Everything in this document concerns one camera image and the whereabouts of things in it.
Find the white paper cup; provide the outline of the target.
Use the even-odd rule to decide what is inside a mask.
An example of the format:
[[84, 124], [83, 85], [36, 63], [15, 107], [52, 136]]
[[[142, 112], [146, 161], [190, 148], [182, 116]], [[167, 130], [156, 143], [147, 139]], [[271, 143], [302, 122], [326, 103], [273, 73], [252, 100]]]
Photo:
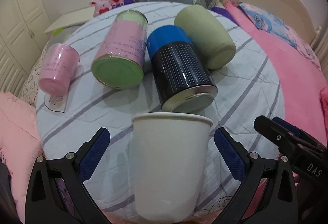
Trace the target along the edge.
[[137, 214], [175, 223], [192, 215], [203, 183], [212, 120], [188, 113], [133, 118], [131, 182]]

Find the sage green cup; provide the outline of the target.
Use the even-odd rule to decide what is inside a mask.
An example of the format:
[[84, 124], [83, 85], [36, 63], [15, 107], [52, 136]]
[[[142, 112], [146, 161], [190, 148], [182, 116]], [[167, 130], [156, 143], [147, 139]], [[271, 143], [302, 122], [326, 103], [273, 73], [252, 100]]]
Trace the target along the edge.
[[236, 54], [236, 45], [225, 27], [200, 5], [182, 9], [175, 17], [174, 25], [185, 31], [210, 70], [224, 67]]

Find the pink translucent plastic cup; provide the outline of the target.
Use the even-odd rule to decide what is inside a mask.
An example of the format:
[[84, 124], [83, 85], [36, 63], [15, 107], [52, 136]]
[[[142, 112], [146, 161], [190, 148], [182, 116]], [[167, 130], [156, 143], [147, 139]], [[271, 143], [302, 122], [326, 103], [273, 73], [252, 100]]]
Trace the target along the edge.
[[51, 96], [68, 94], [77, 64], [80, 61], [78, 52], [63, 43], [53, 44], [43, 60], [39, 87]]

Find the pink bed sheet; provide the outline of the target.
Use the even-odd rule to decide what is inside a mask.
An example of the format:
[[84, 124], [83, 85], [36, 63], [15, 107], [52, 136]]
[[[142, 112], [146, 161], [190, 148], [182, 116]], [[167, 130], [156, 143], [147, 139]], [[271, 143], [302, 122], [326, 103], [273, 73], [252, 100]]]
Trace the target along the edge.
[[[225, 8], [262, 47], [276, 69], [286, 106], [282, 119], [327, 147], [320, 101], [321, 88], [326, 86], [322, 73], [285, 41], [257, 29], [236, 3], [227, 2]], [[327, 183], [313, 182], [292, 173], [298, 202], [297, 223], [327, 223]]]

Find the pink quilt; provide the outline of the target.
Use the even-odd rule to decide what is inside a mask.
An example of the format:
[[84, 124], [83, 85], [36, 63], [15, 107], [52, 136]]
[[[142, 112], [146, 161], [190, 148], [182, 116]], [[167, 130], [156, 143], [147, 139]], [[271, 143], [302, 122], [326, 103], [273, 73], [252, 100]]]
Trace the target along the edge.
[[36, 108], [10, 92], [1, 92], [1, 161], [11, 175], [11, 192], [22, 222], [30, 175], [41, 155]]

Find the pink cartoon pillow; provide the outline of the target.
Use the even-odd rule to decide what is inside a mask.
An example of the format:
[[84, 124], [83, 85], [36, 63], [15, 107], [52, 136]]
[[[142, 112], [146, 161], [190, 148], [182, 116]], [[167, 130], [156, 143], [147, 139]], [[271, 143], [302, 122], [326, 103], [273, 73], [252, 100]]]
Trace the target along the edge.
[[294, 47], [300, 55], [308, 59], [319, 71], [321, 71], [319, 60], [311, 46], [288, 25], [285, 25], [285, 34], [287, 42]]

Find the blue cartoon pillow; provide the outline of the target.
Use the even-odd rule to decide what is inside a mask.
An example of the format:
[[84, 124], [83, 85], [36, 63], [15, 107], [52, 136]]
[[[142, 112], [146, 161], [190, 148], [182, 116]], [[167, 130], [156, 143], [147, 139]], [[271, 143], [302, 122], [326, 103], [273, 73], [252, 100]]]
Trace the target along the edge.
[[281, 38], [293, 48], [297, 48], [297, 43], [294, 35], [291, 33], [291, 28], [288, 27], [282, 19], [248, 3], [240, 2], [238, 7], [256, 28]]

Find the heart patterned bed sheet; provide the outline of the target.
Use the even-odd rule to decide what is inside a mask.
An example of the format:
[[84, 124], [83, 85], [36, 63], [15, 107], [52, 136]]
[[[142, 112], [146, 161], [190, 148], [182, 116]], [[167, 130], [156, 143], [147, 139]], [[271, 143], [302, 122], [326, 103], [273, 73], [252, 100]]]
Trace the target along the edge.
[[18, 98], [20, 98], [21, 100], [25, 101], [26, 103], [30, 104], [33, 107], [36, 107], [37, 95], [39, 90], [38, 81], [40, 78], [41, 67], [46, 52], [47, 51], [43, 51], [41, 53], [40, 58], [33, 65], [30, 75], [25, 80], [22, 90], [20, 91], [20, 94], [18, 96]]

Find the black tin blue lid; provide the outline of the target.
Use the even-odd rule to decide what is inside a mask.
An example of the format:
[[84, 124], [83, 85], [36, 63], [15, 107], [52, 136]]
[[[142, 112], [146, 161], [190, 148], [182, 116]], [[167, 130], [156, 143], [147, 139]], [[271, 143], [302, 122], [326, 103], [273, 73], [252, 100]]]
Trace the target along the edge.
[[217, 87], [182, 28], [155, 29], [147, 39], [147, 50], [164, 112], [195, 113], [212, 104]]

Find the striped white round table cloth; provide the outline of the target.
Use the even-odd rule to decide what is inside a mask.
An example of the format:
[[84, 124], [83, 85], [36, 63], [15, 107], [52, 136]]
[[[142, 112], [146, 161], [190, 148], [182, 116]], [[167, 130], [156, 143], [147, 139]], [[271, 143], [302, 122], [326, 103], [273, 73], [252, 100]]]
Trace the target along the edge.
[[[99, 83], [91, 63], [119, 10], [109, 11], [76, 30], [66, 44], [80, 54], [78, 71], [71, 84], [64, 112], [46, 107], [46, 95], [38, 93], [37, 128], [41, 146], [49, 159], [79, 149], [95, 132], [105, 127], [111, 142], [91, 179], [89, 193], [108, 216], [140, 222], [130, 186], [130, 140], [132, 118], [161, 109], [149, 59], [143, 81], [135, 87], [114, 90]], [[256, 117], [284, 117], [284, 96], [279, 77], [267, 54], [241, 27], [223, 16], [216, 17], [232, 37], [237, 52], [222, 69], [212, 73], [218, 88], [213, 103], [201, 115], [213, 121], [213, 129], [224, 127], [250, 152], [275, 159], [277, 147], [254, 130]]]

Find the pink green cylindrical canister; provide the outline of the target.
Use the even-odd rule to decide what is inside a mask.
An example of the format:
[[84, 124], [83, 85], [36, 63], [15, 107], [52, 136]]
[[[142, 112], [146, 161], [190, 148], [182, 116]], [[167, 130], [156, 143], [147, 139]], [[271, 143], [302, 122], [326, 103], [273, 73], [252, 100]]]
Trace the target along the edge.
[[148, 20], [137, 10], [118, 14], [91, 64], [91, 72], [103, 85], [124, 89], [137, 86], [144, 77]]

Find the grey flower pillow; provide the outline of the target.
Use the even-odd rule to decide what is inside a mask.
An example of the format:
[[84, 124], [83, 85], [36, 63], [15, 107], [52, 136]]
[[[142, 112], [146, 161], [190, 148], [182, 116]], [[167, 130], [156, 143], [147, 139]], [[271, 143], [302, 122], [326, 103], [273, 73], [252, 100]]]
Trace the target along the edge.
[[70, 37], [70, 35], [73, 34], [80, 27], [81, 27], [81, 25], [71, 26], [71, 27], [67, 27], [65, 29], [56, 29], [53, 32], [50, 40], [45, 45], [45, 47], [42, 51], [42, 54], [41, 54], [41, 59], [44, 59], [44, 57], [47, 53], [47, 50], [50, 46], [52, 46], [53, 44], [56, 44], [56, 43], [65, 43], [66, 40]]

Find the white nightstand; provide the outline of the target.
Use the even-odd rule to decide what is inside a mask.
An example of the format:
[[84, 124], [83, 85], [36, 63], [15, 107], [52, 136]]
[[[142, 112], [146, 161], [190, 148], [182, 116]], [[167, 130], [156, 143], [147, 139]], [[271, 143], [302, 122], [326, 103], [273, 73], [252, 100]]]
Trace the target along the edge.
[[45, 31], [45, 34], [51, 33], [57, 29], [65, 29], [67, 27], [83, 25], [84, 23], [93, 19], [94, 7], [83, 8], [65, 15], [62, 15], [53, 24], [51, 24]]

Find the cream built-in wardrobe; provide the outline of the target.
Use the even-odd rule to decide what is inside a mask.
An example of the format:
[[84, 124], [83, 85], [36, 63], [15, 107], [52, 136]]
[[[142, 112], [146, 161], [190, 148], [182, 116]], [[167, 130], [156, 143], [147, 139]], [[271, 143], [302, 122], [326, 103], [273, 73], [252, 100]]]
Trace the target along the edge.
[[18, 95], [49, 41], [42, 0], [1, 0], [1, 91]]

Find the front pink plush pig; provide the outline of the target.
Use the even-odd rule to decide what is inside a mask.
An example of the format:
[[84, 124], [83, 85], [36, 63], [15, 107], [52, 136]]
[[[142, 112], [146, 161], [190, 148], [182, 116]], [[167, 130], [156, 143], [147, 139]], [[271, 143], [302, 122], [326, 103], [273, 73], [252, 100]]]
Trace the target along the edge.
[[112, 6], [108, 0], [91, 1], [89, 5], [95, 7], [93, 13], [94, 18], [112, 10]]

